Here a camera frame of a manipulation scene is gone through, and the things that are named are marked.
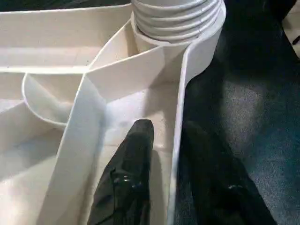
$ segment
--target black object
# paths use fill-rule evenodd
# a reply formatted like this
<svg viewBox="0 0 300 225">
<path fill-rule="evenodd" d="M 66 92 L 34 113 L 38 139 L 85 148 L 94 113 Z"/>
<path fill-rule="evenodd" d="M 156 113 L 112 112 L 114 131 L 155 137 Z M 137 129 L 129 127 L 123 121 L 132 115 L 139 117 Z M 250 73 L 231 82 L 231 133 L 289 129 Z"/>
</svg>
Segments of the black object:
<svg viewBox="0 0 300 225">
<path fill-rule="evenodd" d="M 276 225 L 244 165 L 216 134 L 183 128 L 199 225 Z"/>
<path fill-rule="evenodd" d="M 300 63 L 268 1 L 225 0 L 214 59 L 187 85 L 183 123 L 214 132 L 279 225 L 300 221 Z M 182 140 L 175 225 L 197 224 Z"/>
<path fill-rule="evenodd" d="M 154 128 L 138 120 L 106 166 L 94 195 L 88 225 L 147 225 Z"/>
<path fill-rule="evenodd" d="M 295 40 L 292 41 L 292 44 L 296 45 L 299 41 L 300 41 L 300 35 L 298 37 L 296 37 Z"/>
<path fill-rule="evenodd" d="M 0 11 L 85 8 L 128 3 L 130 0 L 1 0 Z"/>
<path fill-rule="evenodd" d="M 297 0 L 267 0 L 270 3 L 270 9 L 273 14 L 273 16 L 281 22 L 286 15 L 289 13 L 289 11 L 292 9 L 292 7 L 295 5 Z"/>
</svg>

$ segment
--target plastic organizer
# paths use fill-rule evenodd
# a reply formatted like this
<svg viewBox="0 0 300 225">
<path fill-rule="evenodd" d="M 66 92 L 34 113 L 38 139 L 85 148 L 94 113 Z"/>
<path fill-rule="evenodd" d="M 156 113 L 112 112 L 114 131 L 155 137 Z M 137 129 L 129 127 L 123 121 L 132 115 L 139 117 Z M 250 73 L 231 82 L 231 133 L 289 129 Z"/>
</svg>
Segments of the plastic organizer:
<svg viewBox="0 0 300 225">
<path fill-rule="evenodd" d="M 152 225 L 173 224 L 186 84 L 213 57 L 135 26 L 131 5 L 0 13 L 0 224 L 86 224 L 101 174 L 137 119 L 155 141 Z"/>
</svg>

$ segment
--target cylindrical holder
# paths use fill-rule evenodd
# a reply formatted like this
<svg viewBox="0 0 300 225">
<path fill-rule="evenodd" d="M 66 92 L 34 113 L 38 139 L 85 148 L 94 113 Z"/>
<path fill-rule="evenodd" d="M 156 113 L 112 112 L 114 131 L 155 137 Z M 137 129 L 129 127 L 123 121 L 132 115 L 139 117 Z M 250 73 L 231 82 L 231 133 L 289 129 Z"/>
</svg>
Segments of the cylindrical holder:
<svg viewBox="0 0 300 225">
<path fill-rule="evenodd" d="M 193 4 L 195 0 L 137 0 L 143 4 L 159 7 L 175 7 L 186 4 Z"/>
<path fill-rule="evenodd" d="M 135 23 L 152 39 L 170 43 L 189 41 L 199 37 L 213 25 L 221 4 L 222 0 L 208 0 L 191 8 L 178 10 L 171 17 L 168 14 L 156 17 L 155 12 L 148 15 L 140 9 L 137 2 L 134 3 Z"/>
<path fill-rule="evenodd" d="M 137 46 L 140 48 L 144 48 L 146 45 L 145 43 L 148 43 L 148 45 L 154 45 L 154 46 L 160 46 L 160 45 L 166 45 L 166 43 L 172 43 L 172 44 L 179 44 L 179 43 L 185 43 L 190 42 L 197 37 L 200 37 L 201 35 L 204 35 L 205 32 L 208 34 L 210 33 L 210 30 L 214 30 L 214 27 L 222 27 L 223 22 L 218 20 L 218 18 L 223 17 L 223 11 L 225 11 L 225 5 L 223 1 L 220 1 L 219 6 L 217 9 L 217 12 L 214 14 L 214 16 L 207 21 L 207 23 L 203 24 L 203 26 L 200 26 L 198 30 L 187 33 L 184 35 L 172 35 L 172 36 L 158 36 L 158 35 L 145 35 L 144 30 L 138 26 L 138 22 L 135 20 L 134 13 L 131 15 L 131 25 L 135 34 L 135 39 L 137 42 Z"/>
<path fill-rule="evenodd" d="M 155 6 L 150 4 L 142 3 L 139 0 L 131 0 L 131 3 L 134 7 L 136 7 L 139 11 L 151 15 L 151 16 L 157 16 L 157 17 L 167 17 L 167 16 L 173 16 L 177 13 L 184 12 L 189 9 L 193 9 L 207 1 L 211 0 L 197 0 L 197 1 L 190 1 L 189 3 L 176 3 L 176 1 L 171 0 L 173 6 Z"/>
</svg>

